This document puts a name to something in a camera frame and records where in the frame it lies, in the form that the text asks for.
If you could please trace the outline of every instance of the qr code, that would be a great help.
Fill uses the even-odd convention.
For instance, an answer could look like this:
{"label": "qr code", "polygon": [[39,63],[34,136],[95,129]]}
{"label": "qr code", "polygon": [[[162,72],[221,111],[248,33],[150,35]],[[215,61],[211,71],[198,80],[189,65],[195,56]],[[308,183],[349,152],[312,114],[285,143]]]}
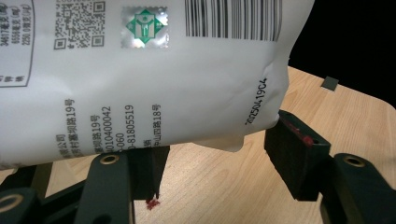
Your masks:
{"label": "qr code", "polygon": [[56,4],[54,49],[105,45],[105,2]]}

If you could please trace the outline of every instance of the red stain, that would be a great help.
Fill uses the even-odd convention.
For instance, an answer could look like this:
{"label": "red stain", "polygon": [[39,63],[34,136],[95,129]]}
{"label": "red stain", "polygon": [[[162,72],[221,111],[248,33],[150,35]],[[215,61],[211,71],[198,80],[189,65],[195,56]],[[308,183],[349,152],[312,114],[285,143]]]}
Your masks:
{"label": "red stain", "polygon": [[312,145],[314,145],[314,139],[311,138],[311,136],[306,135],[303,138],[303,141],[305,142],[305,144],[309,147],[312,147]]}
{"label": "red stain", "polygon": [[157,206],[158,204],[160,204],[160,202],[158,202],[157,199],[148,199],[146,200],[146,205],[147,205],[147,209],[151,210],[153,209],[155,206]]}
{"label": "red stain", "polygon": [[300,139],[303,140],[303,142],[305,143],[306,146],[308,147],[312,147],[314,145],[314,139],[309,136],[309,135],[304,135],[300,132],[299,128],[296,128],[293,124],[291,124],[288,120],[281,118],[281,120],[287,125],[289,126],[289,128],[296,133]]}

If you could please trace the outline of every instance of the screw hole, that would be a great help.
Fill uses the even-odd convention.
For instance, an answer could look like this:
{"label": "screw hole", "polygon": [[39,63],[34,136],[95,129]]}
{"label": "screw hole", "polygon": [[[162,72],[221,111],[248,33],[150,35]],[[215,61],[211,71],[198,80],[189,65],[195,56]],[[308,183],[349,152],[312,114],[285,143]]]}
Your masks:
{"label": "screw hole", "polygon": [[345,156],[344,157],[344,162],[346,162],[349,165],[356,166],[356,167],[365,166],[365,163],[362,160],[360,160],[360,159],[358,159],[356,157],[352,157],[352,156]]}
{"label": "screw hole", "polygon": [[7,195],[0,199],[0,213],[4,213],[18,206],[23,201],[23,196],[20,194]]}
{"label": "screw hole", "polygon": [[109,164],[115,163],[119,159],[120,159],[120,157],[117,155],[108,155],[108,156],[103,157],[100,160],[100,163],[102,163],[103,165],[109,165]]}

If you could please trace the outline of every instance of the plastic packaging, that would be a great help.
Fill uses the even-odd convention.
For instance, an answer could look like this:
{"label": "plastic packaging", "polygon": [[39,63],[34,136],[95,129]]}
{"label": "plastic packaging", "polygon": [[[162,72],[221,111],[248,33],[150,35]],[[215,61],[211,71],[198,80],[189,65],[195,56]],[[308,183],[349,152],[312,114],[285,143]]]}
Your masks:
{"label": "plastic packaging", "polygon": [[0,0],[0,169],[273,127],[313,0]]}

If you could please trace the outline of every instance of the wooden table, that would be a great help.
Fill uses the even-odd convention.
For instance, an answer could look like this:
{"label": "wooden table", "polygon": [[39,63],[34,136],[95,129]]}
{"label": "wooden table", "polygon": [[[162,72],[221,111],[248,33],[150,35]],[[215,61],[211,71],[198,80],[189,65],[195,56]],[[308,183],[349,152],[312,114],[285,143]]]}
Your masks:
{"label": "wooden table", "polygon": [[[281,109],[303,120],[331,144],[370,161],[396,189],[396,110],[391,105],[289,68]],[[235,153],[195,144],[171,146],[161,204],[149,211],[135,202],[139,223],[322,223],[316,203],[297,202],[263,149],[265,131],[246,137]],[[94,156],[56,161],[48,195],[86,178]],[[0,172],[3,181],[11,171]]]}

